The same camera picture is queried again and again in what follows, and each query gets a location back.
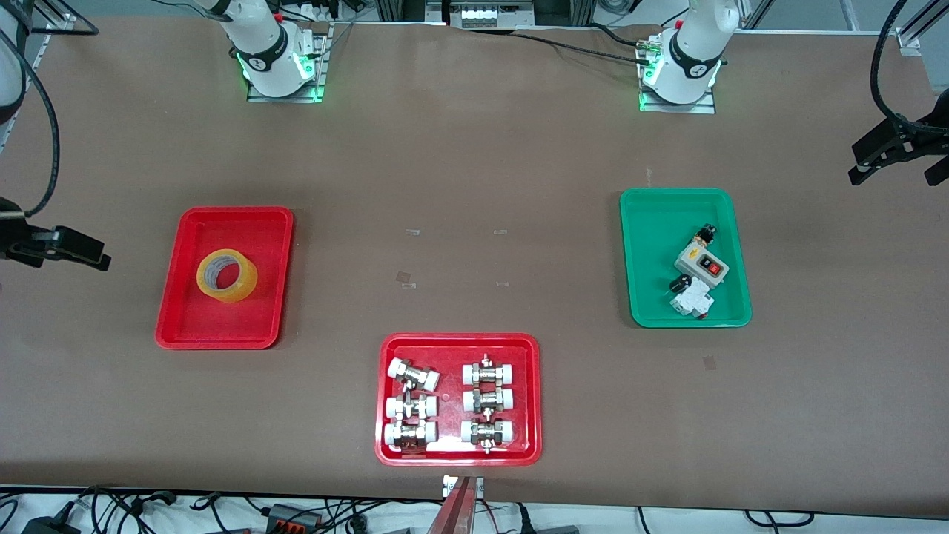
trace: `black knob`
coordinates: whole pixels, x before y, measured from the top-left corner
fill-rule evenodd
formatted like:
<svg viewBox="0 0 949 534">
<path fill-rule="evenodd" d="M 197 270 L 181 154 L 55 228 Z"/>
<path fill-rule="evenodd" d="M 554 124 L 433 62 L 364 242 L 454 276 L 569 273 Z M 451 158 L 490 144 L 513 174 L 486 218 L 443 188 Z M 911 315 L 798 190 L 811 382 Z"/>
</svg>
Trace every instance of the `black knob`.
<svg viewBox="0 0 949 534">
<path fill-rule="evenodd" d="M 692 285 L 692 277 L 688 275 L 682 275 L 681 277 L 669 282 L 669 291 L 679 294 L 685 291 L 690 285 Z"/>
<path fill-rule="evenodd" d="M 711 224 L 705 224 L 705 226 L 702 226 L 702 229 L 698 231 L 696 237 L 705 241 L 705 244 L 711 245 L 712 241 L 715 240 L 715 232 L 715 226 Z"/>
</svg>

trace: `clamp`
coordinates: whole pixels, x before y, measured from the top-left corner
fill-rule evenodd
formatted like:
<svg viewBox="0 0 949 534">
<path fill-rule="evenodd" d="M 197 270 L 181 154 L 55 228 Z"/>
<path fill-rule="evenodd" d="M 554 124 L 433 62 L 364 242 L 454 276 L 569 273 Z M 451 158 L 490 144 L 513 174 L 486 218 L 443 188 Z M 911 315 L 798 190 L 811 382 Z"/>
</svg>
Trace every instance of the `clamp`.
<svg viewBox="0 0 949 534">
<path fill-rule="evenodd" d="M 932 112 L 918 123 L 949 127 L 949 89 L 936 100 Z M 949 134 L 917 131 L 884 119 L 853 144 L 857 164 L 850 169 L 850 183 L 860 185 L 878 170 L 893 163 L 912 162 L 923 156 L 949 156 Z M 949 157 L 944 157 L 924 173 L 926 183 L 939 185 L 949 178 Z"/>
<path fill-rule="evenodd" d="M 30 267 L 42 267 L 45 259 L 63 260 L 108 271 L 112 258 L 102 253 L 104 248 L 101 241 L 72 228 L 32 226 L 20 206 L 0 197 L 0 259 Z"/>
</svg>

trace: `green tray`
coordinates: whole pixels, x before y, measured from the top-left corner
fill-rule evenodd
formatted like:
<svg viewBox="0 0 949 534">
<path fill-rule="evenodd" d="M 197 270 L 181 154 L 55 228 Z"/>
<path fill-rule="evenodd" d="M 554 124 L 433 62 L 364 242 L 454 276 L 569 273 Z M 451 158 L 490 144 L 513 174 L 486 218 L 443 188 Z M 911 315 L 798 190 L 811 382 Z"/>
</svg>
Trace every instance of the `green tray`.
<svg viewBox="0 0 949 534">
<path fill-rule="evenodd" d="M 745 261 L 732 199 L 721 189 L 629 189 L 620 197 L 629 309 L 646 328 L 740 327 L 752 320 Z M 709 247 L 731 268 L 710 295 L 715 304 L 698 320 L 669 305 L 676 257 L 706 222 L 717 229 Z"/>
</svg>

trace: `plastic tray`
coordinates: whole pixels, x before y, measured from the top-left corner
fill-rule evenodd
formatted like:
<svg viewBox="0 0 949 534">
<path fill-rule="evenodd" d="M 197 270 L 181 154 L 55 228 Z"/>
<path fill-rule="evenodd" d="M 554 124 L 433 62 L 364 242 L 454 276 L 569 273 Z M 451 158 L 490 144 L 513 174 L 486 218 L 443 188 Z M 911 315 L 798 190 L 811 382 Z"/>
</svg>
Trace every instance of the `plastic tray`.
<svg viewBox="0 0 949 534">
<path fill-rule="evenodd" d="M 277 340 L 287 282 L 293 214 L 284 207 L 197 207 L 181 216 L 155 340 L 171 350 L 266 349 Z M 232 248 L 257 267 L 257 286 L 240 302 L 201 293 L 197 266 Z"/>
<path fill-rule="evenodd" d="M 471 386 L 461 383 L 461 366 L 481 361 L 484 354 L 497 365 L 511 364 L 514 408 L 497 414 L 513 422 L 514 439 L 490 454 L 461 442 L 461 421 L 474 414 L 464 413 L 461 393 Z M 421 454 L 402 454 L 382 440 L 386 397 L 399 395 L 402 385 L 386 372 L 393 358 L 407 359 L 416 367 L 431 367 L 441 373 L 435 395 L 438 398 L 438 441 Z M 376 456 L 387 466 L 528 466 L 540 458 L 540 347 L 527 334 L 392 334 L 382 343 L 379 389 L 376 407 Z"/>
<path fill-rule="evenodd" d="M 752 302 L 741 256 L 732 199 L 721 189 L 629 189 L 620 198 L 629 308 L 646 328 L 741 327 Z M 676 257 L 706 222 L 718 229 L 709 247 L 731 268 L 710 295 L 705 319 L 680 315 L 669 305 L 669 282 L 680 275 Z"/>
</svg>

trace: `metal fitting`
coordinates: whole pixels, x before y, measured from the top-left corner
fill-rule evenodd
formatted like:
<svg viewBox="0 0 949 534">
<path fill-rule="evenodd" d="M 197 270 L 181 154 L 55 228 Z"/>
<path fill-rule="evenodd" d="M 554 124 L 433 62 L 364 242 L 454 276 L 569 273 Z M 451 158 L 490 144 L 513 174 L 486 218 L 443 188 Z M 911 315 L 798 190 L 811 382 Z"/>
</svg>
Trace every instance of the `metal fitting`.
<svg viewBox="0 0 949 534">
<path fill-rule="evenodd" d="M 465 386 L 478 388 L 481 382 L 494 382 L 498 389 L 509 386 L 512 381 L 511 364 L 496 367 L 488 355 L 485 354 L 480 364 L 461 366 L 461 382 Z"/>
<path fill-rule="evenodd" d="M 421 386 L 426 391 L 434 391 L 438 385 L 440 375 L 429 368 L 419 369 L 412 367 L 412 362 L 400 358 L 393 358 L 389 364 L 389 376 L 401 382 L 409 390 Z"/>
<path fill-rule="evenodd" d="M 406 390 L 399 397 L 389 397 L 385 399 L 385 416 L 396 419 L 408 419 L 409 417 L 418 417 L 424 420 L 426 417 L 435 417 L 438 415 L 438 398 L 433 395 L 421 393 L 419 398 L 412 398 L 412 392 Z"/>
<path fill-rule="evenodd" d="M 465 411 L 481 413 L 488 420 L 496 412 L 514 408 L 514 392 L 510 388 L 484 392 L 474 388 L 473 391 L 464 391 L 461 399 Z"/>
<path fill-rule="evenodd" d="M 500 447 L 514 440 L 514 430 L 511 421 L 494 421 L 494 423 L 478 423 L 477 420 L 461 422 L 461 441 L 480 445 L 485 453 L 492 448 Z"/>
<path fill-rule="evenodd" d="M 435 421 L 419 422 L 417 425 L 401 421 L 386 423 L 383 434 L 386 445 L 398 448 L 424 448 L 426 444 L 438 441 Z"/>
</svg>

